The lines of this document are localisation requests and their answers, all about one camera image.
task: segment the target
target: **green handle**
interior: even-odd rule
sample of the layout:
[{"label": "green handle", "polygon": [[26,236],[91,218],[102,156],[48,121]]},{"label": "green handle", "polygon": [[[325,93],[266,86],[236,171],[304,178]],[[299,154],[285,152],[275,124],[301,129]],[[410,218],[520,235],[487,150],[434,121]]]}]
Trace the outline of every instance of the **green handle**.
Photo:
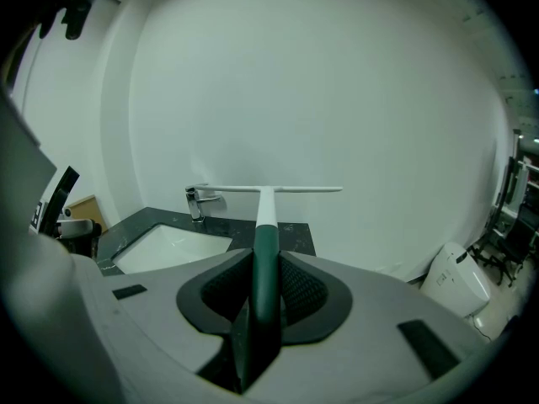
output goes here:
[{"label": "green handle", "polygon": [[279,231],[272,225],[258,226],[254,236],[244,390],[264,372],[280,350],[279,277]]}]

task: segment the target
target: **black chair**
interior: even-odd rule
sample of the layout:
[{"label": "black chair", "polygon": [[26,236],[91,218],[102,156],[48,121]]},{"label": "black chair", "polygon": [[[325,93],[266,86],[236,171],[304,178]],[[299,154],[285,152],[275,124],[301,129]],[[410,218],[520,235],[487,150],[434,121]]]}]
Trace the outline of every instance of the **black chair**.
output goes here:
[{"label": "black chair", "polygon": [[522,204],[519,209],[519,214],[516,217],[515,224],[507,234],[505,239],[498,240],[498,248],[504,254],[503,259],[491,257],[490,259],[482,259],[486,264],[490,264],[499,268],[500,276],[498,285],[502,283],[504,274],[510,280],[510,287],[515,280],[511,276],[506,262],[514,262],[522,267],[524,260],[531,250],[531,241],[535,236],[539,227],[539,215],[536,214],[529,206]]}]

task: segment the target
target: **white pole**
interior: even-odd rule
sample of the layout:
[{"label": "white pole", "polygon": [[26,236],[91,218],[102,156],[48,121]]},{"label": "white pole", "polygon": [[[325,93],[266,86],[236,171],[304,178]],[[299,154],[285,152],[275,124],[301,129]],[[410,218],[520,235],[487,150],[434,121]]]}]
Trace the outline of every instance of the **white pole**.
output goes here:
[{"label": "white pole", "polygon": [[528,169],[531,169],[532,171],[539,172],[539,167],[535,167],[532,165],[529,165],[528,163],[519,162],[521,166],[527,167]]},{"label": "white pole", "polygon": [[328,193],[339,192],[342,187],[294,187],[294,186],[258,186],[258,185],[195,185],[197,190],[214,192],[251,192],[257,193],[263,188],[271,187],[276,193]]},{"label": "white pole", "polygon": [[259,213],[256,218],[256,227],[272,225],[277,227],[277,213],[275,212],[275,193],[327,193],[339,192],[342,187],[293,187],[270,185],[194,185],[197,190],[214,192],[254,192],[260,193]]},{"label": "white pole", "polygon": [[259,213],[256,215],[256,227],[272,225],[277,227],[275,211],[275,193],[273,187],[260,188]]}]

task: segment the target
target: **black cable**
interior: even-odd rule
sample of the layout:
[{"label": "black cable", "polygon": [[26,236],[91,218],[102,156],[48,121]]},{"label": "black cable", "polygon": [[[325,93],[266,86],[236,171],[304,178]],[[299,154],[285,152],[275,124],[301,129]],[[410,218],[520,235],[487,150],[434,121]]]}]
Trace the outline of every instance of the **black cable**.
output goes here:
[{"label": "black cable", "polygon": [[483,335],[485,338],[488,338],[488,341],[491,343],[492,342],[492,339],[490,339],[490,337],[488,335],[485,335],[484,333],[481,332],[481,329],[479,329],[476,324],[475,324],[475,318],[472,316],[472,323],[473,323],[473,327],[475,327],[478,332]]}]

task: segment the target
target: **black rubber pad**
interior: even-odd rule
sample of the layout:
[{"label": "black rubber pad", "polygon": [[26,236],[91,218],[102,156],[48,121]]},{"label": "black rubber pad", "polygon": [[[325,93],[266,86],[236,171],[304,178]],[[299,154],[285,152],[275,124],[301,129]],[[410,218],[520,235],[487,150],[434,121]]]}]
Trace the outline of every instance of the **black rubber pad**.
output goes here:
[{"label": "black rubber pad", "polygon": [[433,380],[441,377],[458,364],[455,355],[423,321],[412,320],[401,323],[397,327],[429,371]]},{"label": "black rubber pad", "polygon": [[124,298],[129,298],[130,296],[138,295],[139,293],[146,291],[147,288],[142,284],[135,284],[134,286],[124,287],[123,289],[113,290],[112,293],[117,300],[123,300]]}]

